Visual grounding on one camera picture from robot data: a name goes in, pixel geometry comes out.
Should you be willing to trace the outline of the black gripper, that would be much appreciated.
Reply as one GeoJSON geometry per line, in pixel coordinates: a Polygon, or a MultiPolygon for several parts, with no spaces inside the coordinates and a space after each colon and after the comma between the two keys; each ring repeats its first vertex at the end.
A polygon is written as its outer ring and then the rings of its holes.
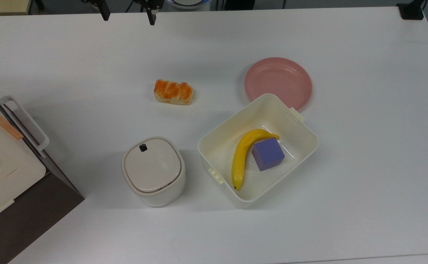
{"type": "Polygon", "coordinates": [[[146,9],[150,25],[155,25],[156,15],[159,9],[164,6],[165,0],[82,0],[84,3],[90,3],[93,7],[97,7],[100,11],[103,20],[108,21],[110,17],[110,10],[130,10],[134,8],[139,10],[141,3],[146,9]]]}

